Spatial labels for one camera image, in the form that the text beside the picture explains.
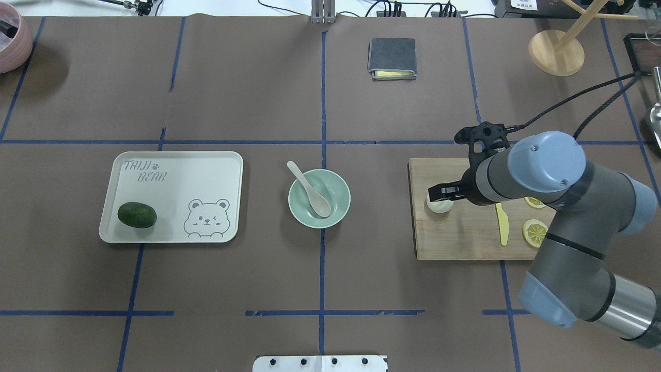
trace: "black cable cord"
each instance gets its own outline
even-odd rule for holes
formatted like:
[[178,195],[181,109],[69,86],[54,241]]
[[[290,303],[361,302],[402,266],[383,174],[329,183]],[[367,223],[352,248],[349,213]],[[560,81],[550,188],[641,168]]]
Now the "black cable cord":
[[278,10],[281,10],[281,11],[291,12],[291,13],[298,14],[298,15],[306,15],[306,14],[303,14],[303,13],[298,13],[298,12],[295,12],[295,11],[291,11],[291,10],[289,10],[289,9],[278,8],[278,7],[274,7],[273,5],[267,5],[267,4],[264,4],[264,3],[262,2],[262,0],[257,0],[257,2],[260,3],[261,5],[264,5],[264,6],[267,7],[267,8],[278,9]]
[[612,95],[609,99],[607,99],[606,102],[603,103],[603,105],[601,105],[592,114],[590,114],[590,116],[588,116],[588,118],[583,120],[581,125],[578,126],[578,128],[576,129],[576,132],[574,132],[574,136],[573,136],[574,139],[578,138],[578,135],[585,129],[585,127],[588,125],[588,123],[590,123],[590,121],[592,121],[592,119],[594,119],[595,116],[599,115],[599,113],[602,112],[606,107],[608,107],[608,105],[613,103],[614,100],[616,100],[619,96],[624,94],[624,92],[627,89],[631,88],[636,83],[636,81],[638,81],[638,79],[640,79],[640,78],[641,78],[641,74],[639,72],[637,72],[636,76],[634,76],[634,78],[630,82],[628,82],[628,84],[626,84],[624,87],[622,87],[622,89],[615,92],[615,94]]
[[[388,1],[388,0],[377,0],[376,3],[372,4],[372,6],[369,7],[367,13],[365,13],[365,17],[367,17],[367,16],[369,15],[369,12],[371,12],[371,10],[374,9],[374,7],[375,7],[378,3],[386,3],[386,4],[388,4],[388,13],[391,12],[390,1]],[[385,5],[383,6],[383,15],[385,16]]]
[[432,8],[433,8],[434,6],[436,6],[436,5],[438,5],[438,7],[440,8],[439,11],[438,11],[439,14],[443,11],[443,4],[441,4],[441,3],[433,3],[433,4],[431,4],[431,5],[429,6],[429,9],[427,9],[427,13],[424,14],[424,17],[423,17],[423,18],[427,18],[427,16],[429,15],[429,12],[431,12],[431,11],[432,11]]
[[535,116],[535,117],[533,117],[532,119],[528,120],[525,124],[521,124],[521,125],[515,125],[515,126],[509,126],[509,127],[507,127],[507,128],[506,128],[506,129],[507,129],[507,133],[513,133],[513,132],[516,132],[517,130],[524,129],[525,127],[529,126],[529,125],[532,124],[533,122],[537,121],[537,119],[543,117],[544,115],[550,113],[551,111],[557,109],[558,107],[564,105],[565,103],[567,103],[567,102],[573,100],[574,98],[577,98],[577,97],[582,96],[582,95],[585,94],[585,93],[589,93],[589,92],[591,92],[591,91],[593,91],[593,90],[595,90],[595,89],[599,89],[599,88],[605,87],[606,85],[611,85],[612,83],[617,83],[618,81],[626,80],[626,79],[629,79],[630,77],[634,77],[634,76],[636,76],[636,73],[635,73],[635,72],[628,73],[627,75],[623,75],[623,76],[621,76],[621,77],[618,77],[617,79],[612,79],[612,80],[609,80],[609,81],[605,81],[605,82],[603,82],[603,83],[601,83],[601,84],[597,84],[597,85],[594,85],[594,86],[589,87],[589,88],[587,88],[587,89],[583,89],[582,91],[580,91],[580,92],[578,92],[578,93],[572,95],[571,97],[568,97],[568,98],[566,98],[566,99],[563,99],[562,101],[560,101],[560,102],[556,103],[555,105],[549,107],[548,109],[542,111],[542,112],[539,113],[537,116]]
[[451,6],[452,6],[452,4],[448,1],[446,3],[445,7],[443,8],[443,15],[438,15],[438,16],[446,18],[447,17],[447,12],[449,12]]
[[156,6],[156,11],[154,12],[154,17],[156,17],[157,15],[159,15],[159,9],[161,8],[161,5],[163,5],[163,2],[164,2],[164,1],[165,1],[165,0],[161,0],[161,1],[159,2],[159,4]]
[[99,1],[103,1],[104,3],[115,4],[115,5],[124,5],[124,2],[118,0],[99,0]]
[[478,15],[490,15],[490,16],[492,16],[492,17],[494,17],[494,18],[498,18],[497,15],[495,15],[495,14],[489,14],[489,13],[476,13],[476,14],[462,15],[461,17],[462,17],[462,18],[467,18],[467,17],[475,17],[475,16],[478,16]]
[[[373,3],[372,6],[368,9],[368,14],[369,14],[369,12],[374,8],[374,6],[375,6],[376,4],[381,3],[381,2],[388,2],[388,0],[377,0],[377,1],[376,1],[375,3]],[[402,6],[402,4],[406,4],[406,5],[431,5],[431,6],[430,6],[430,9],[431,9],[434,5],[437,5],[437,4],[438,4],[438,5],[441,7],[439,13],[442,13],[442,12],[443,12],[443,5],[445,5],[445,4],[441,4],[441,3],[409,3],[409,2],[407,2],[407,1],[401,1],[401,2],[400,2],[400,1],[396,1],[396,3],[399,4],[399,9],[400,9],[400,10],[401,10],[401,6]],[[453,9],[453,12],[457,12],[457,7],[455,7],[454,5],[452,5],[452,9]]]
[[344,11],[344,12],[339,12],[339,13],[337,13],[337,14],[344,14],[344,13],[346,13],[346,14],[353,14],[353,15],[355,15],[356,17],[360,18],[360,15],[357,15],[356,13],[353,13],[353,12],[347,12],[347,11]]

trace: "white spoon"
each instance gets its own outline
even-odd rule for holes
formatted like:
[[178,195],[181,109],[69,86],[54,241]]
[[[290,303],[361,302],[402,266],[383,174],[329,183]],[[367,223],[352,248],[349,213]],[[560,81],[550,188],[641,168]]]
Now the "white spoon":
[[303,185],[303,188],[305,189],[305,192],[307,193],[307,198],[310,200],[310,205],[312,206],[312,209],[317,213],[320,217],[326,218],[331,215],[331,205],[329,202],[324,199],[324,197],[321,196],[315,190],[312,185],[310,185],[310,182],[307,181],[301,170],[298,168],[296,163],[293,161],[288,161],[287,162],[287,168],[292,171],[292,173],[296,176],[298,181]]

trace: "wooden stand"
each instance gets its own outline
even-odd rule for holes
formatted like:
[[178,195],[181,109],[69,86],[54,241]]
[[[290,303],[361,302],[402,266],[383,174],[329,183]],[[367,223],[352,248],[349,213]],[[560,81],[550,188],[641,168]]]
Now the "wooden stand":
[[535,65],[545,73],[555,76],[573,75],[583,66],[585,53],[583,47],[576,40],[579,32],[595,17],[609,19],[636,19],[632,16],[621,15],[599,15],[597,12],[608,2],[608,0],[594,0],[590,6],[583,11],[581,7],[570,0],[563,3],[581,13],[581,16],[571,26],[569,31],[546,30],[533,36],[528,43],[528,53]]

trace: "yellow knife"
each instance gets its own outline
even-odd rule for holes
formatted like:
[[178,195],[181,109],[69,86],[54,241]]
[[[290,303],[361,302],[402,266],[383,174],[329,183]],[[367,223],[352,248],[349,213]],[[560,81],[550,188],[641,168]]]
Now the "yellow knife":
[[502,204],[496,203],[496,215],[498,215],[498,229],[500,229],[500,245],[507,245],[507,238],[510,236],[510,219],[507,213],[502,210]]

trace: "cutting board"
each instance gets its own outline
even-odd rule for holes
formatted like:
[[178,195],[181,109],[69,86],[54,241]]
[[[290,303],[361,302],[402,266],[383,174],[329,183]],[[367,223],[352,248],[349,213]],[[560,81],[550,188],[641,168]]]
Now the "cutting board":
[[493,205],[480,207],[468,200],[454,202],[448,213],[437,214],[426,205],[427,190],[461,179],[467,158],[413,158],[408,161],[413,230],[418,259],[534,259],[537,248],[523,237],[524,222],[535,218],[551,225],[555,210],[535,209],[523,199],[502,203],[510,220],[506,246],[500,245],[498,218]]

